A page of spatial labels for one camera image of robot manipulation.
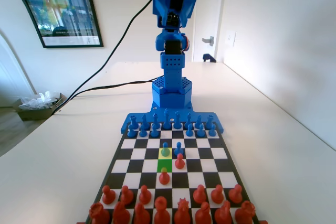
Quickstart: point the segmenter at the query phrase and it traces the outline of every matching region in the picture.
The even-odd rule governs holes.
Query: black cable
[[[133,23],[133,21],[135,20],[136,17],[139,16],[139,14],[141,14],[143,12],[143,10],[145,10],[147,8],[147,6],[149,6],[149,4],[152,2],[153,0],[149,0],[148,3],[131,19],[131,21],[129,22],[124,34],[122,35],[121,39],[119,40],[118,44],[116,45],[116,47],[114,48],[114,50],[112,51],[112,53],[110,54],[110,56],[107,58],[106,62],[103,64],[103,66],[101,66],[101,68],[95,72],[93,75],[91,75],[91,77],[89,79],[87,79],[85,82],[83,82],[72,94],[71,96],[69,96],[69,98],[63,102],[60,106],[58,106],[57,108],[55,108],[55,110],[52,112],[51,115],[54,115],[60,108],[62,108],[66,103],[68,103],[71,100],[71,97],[81,88],[83,87],[89,80],[91,80],[96,74],[98,74],[105,66],[106,64],[109,62],[109,60],[111,59],[112,55],[114,54],[114,52],[116,51],[116,49],[119,47],[119,45],[121,44],[121,42],[124,40],[124,37],[126,36],[126,33],[128,32],[128,30],[130,29],[131,24]]]

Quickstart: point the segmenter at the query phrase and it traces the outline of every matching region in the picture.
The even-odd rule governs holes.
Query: blue pawn
[[[176,111],[176,121],[174,123],[174,128],[179,130],[182,127],[182,123],[180,122],[180,113]]]
[[[208,116],[208,121],[206,122],[205,124],[205,128],[207,130],[211,130],[211,127],[212,127],[212,120],[214,119],[214,116],[213,115],[209,115]]]
[[[128,137],[135,137],[137,135],[137,132],[134,131],[132,124],[128,125]]]
[[[147,118],[145,114],[142,116],[142,125],[145,131],[149,130],[151,127],[151,125],[147,122]]]
[[[205,136],[204,126],[201,124],[199,130],[197,131],[197,136],[203,137]]]
[[[143,124],[142,124],[141,127],[140,127],[140,133],[139,133],[139,135],[140,135],[141,137],[145,137],[145,136],[147,136],[147,131],[145,130],[145,127],[144,127]]]
[[[193,129],[193,126],[192,126],[192,124],[189,124],[188,125],[188,130],[186,131],[186,135],[187,136],[193,136],[194,135],[194,132],[192,131],[192,129]]]
[[[170,121],[169,121],[169,114],[168,114],[168,109],[165,109],[165,111],[163,112],[166,120],[164,121],[164,123],[162,124],[162,127],[165,129],[165,130],[170,130],[172,125],[170,124]]]
[[[157,120],[158,120],[157,114],[154,113],[153,117],[154,117],[153,128],[154,128],[154,125],[155,125],[155,126],[156,126],[156,129],[159,129],[159,128],[160,128],[160,124],[159,124],[158,121],[157,121]]]
[[[213,124],[211,126],[211,130],[209,130],[209,135],[210,136],[216,136],[217,135],[217,133],[216,133],[216,125],[215,124]]]
[[[188,113],[187,118],[188,118],[188,121],[184,124],[184,127],[185,127],[186,129],[189,129],[189,125],[191,125],[191,122],[190,122],[191,115],[190,115],[190,113]]]
[[[174,150],[174,154],[178,156],[178,154],[181,153],[183,155],[183,149],[181,148],[181,142],[178,142],[176,144],[176,149]]]
[[[131,119],[131,122],[132,122],[133,129],[136,130],[137,128],[139,128],[139,125],[138,125],[138,123],[136,121],[137,117],[135,115],[132,115],[130,117],[130,119]]]
[[[159,136],[159,132],[156,129],[157,128],[156,128],[155,124],[153,124],[153,130],[151,132],[152,137],[158,137]]]
[[[201,123],[202,123],[202,116],[199,115],[198,118],[197,118],[197,121],[195,123],[195,128],[199,129],[200,128],[199,126],[201,125]]]

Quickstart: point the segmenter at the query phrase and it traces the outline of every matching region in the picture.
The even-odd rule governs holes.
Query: red pawn
[[[116,198],[116,192],[111,190],[109,186],[104,186],[103,187],[103,202],[106,205],[111,204],[112,202],[114,202],[115,198]]]
[[[215,212],[215,220],[217,224],[231,224],[232,218],[230,214],[230,202],[224,201],[221,208],[217,209]]]
[[[229,191],[229,198],[233,203],[240,203],[243,200],[241,185],[236,185],[235,188]]]
[[[148,191],[147,187],[145,185],[143,185],[141,188],[140,188],[140,196],[139,196],[139,201],[141,203],[143,203],[144,205],[148,204],[149,201],[151,201],[151,198],[152,198],[152,194],[150,191]]]
[[[151,217],[149,212],[145,210],[143,204],[138,203],[135,206],[135,217],[134,217],[134,224],[149,224]]]
[[[200,210],[195,214],[196,224],[211,224],[210,206],[208,202],[203,202]]]
[[[205,201],[206,199],[206,195],[205,195],[205,191],[204,191],[204,186],[199,185],[197,190],[194,191],[194,201],[198,204],[202,204],[202,202]]]
[[[157,213],[154,217],[154,224],[169,224],[170,223],[170,215],[167,208],[167,200],[160,196],[155,200],[155,208]]]
[[[179,208],[174,216],[175,224],[190,224],[189,202],[184,198],[180,199],[177,204],[179,205]]]
[[[108,224],[110,222],[110,214],[107,210],[104,210],[100,202],[91,206],[89,216],[92,218],[92,224]]]
[[[125,205],[128,205],[129,203],[132,202],[134,197],[133,191],[128,189],[128,186],[123,186],[121,188],[121,197],[120,201],[122,201]]]
[[[130,213],[125,209],[125,204],[121,201],[117,202],[113,211],[113,224],[128,224],[130,218]]]
[[[236,210],[237,224],[252,224],[252,217],[256,214],[255,206],[248,200],[242,203],[242,208]]]
[[[183,161],[183,155],[181,153],[179,153],[177,155],[177,160],[175,161],[175,166],[177,169],[183,169],[185,163]]]

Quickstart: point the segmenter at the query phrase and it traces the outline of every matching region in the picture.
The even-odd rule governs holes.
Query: white square
[[[207,138],[196,138],[198,148],[210,148],[210,144]]]
[[[129,164],[129,159],[117,159],[111,173],[126,173]]]
[[[217,172],[217,166],[214,159],[201,159],[201,166],[204,173]]]
[[[173,188],[173,208],[178,208],[178,203],[183,198],[189,202],[189,207],[191,207],[189,188]]]
[[[214,159],[227,158],[225,150],[223,148],[211,148]]]
[[[126,173],[122,186],[128,186],[129,189],[139,189],[141,173]]]
[[[238,182],[233,172],[218,173],[223,188],[234,188]]]
[[[188,173],[188,181],[189,188],[197,188],[199,185],[205,188],[203,173]]]
[[[148,139],[147,149],[159,149],[160,139],[150,138]]]
[[[143,205],[143,206],[145,207],[145,209],[153,209],[154,208],[155,189],[148,189],[148,191],[150,191],[151,194],[152,194],[151,201],[149,201],[148,204]],[[135,204],[140,202],[139,201],[140,193],[141,193],[141,190],[139,189],[138,190],[138,197],[136,198],[136,203]]]
[[[185,158],[186,159],[199,159],[200,155],[197,148],[185,148]]]
[[[161,173],[157,173],[156,174],[156,186],[155,188],[158,188],[158,189],[167,189],[167,188],[173,188],[173,184],[172,184],[172,173],[168,173],[169,176],[170,176],[170,180],[169,180],[169,183],[166,184],[166,185],[162,185],[159,181],[159,176],[161,175]]]
[[[135,139],[125,139],[122,143],[122,149],[133,149],[135,145]]]
[[[161,131],[161,139],[172,139],[173,138],[173,132],[172,131]]]
[[[143,173],[156,173],[158,169],[157,159],[145,159],[143,161],[142,172]]]
[[[133,149],[131,159],[145,159],[146,149]]]

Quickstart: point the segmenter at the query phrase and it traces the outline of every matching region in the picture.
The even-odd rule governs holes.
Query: black square
[[[218,173],[203,173],[203,177],[207,188],[216,188],[217,185],[222,184]]]
[[[196,142],[196,139],[185,139],[184,140],[184,146],[186,148],[197,148],[197,142]]]
[[[139,188],[143,185],[146,185],[147,188],[155,188],[156,173],[142,173],[140,177]]]
[[[133,159],[130,160],[130,163],[128,164],[128,173],[140,173],[142,172],[142,166],[143,166],[143,159]]]
[[[202,172],[201,160],[199,159],[187,159],[187,171],[189,173]]]
[[[184,138],[183,131],[173,131],[173,139],[175,138],[183,139]]]
[[[135,140],[135,149],[146,149],[148,143],[148,139],[137,139]]]
[[[126,173],[111,173],[106,185],[108,185],[111,189],[121,189],[125,176]]]
[[[146,149],[145,159],[158,159],[159,149]]]
[[[131,159],[133,149],[120,149],[117,159]]]
[[[227,158],[215,159],[215,163],[219,172],[233,172],[233,167]]]
[[[213,159],[212,151],[210,148],[198,148],[200,159]]]
[[[155,189],[155,200],[159,197],[163,196],[167,200],[167,208],[173,208],[173,189]]]
[[[172,184],[173,188],[189,188],[188,173],[173,173]]]

